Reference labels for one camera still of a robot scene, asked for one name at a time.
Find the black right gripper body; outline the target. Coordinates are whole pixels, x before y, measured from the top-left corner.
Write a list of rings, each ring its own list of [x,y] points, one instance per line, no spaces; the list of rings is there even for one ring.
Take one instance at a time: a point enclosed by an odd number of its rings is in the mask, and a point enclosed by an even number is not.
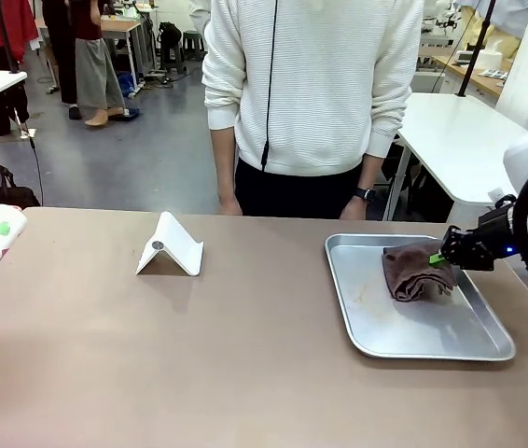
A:
[[[479,217],[475,229],[453,226],[452,265],[462,270],[490,272],[496,260],[518,255],[512,214],[512,207],[500,207]]]

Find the person's left hand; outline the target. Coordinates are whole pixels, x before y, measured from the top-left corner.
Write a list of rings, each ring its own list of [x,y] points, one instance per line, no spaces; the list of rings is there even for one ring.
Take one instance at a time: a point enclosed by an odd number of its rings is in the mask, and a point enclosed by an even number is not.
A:
[[[340,219],[343,220],[366,220],[369,202],[358,197],[353,196],[351,200],[343,208]]]

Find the person's right hand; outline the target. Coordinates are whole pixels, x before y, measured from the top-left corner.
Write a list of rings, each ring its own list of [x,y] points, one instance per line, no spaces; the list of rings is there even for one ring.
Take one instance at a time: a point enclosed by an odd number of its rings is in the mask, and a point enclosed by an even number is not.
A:
[[[242,208],[234,195],[219,196],[217,213],[222,216],[241,216]]]

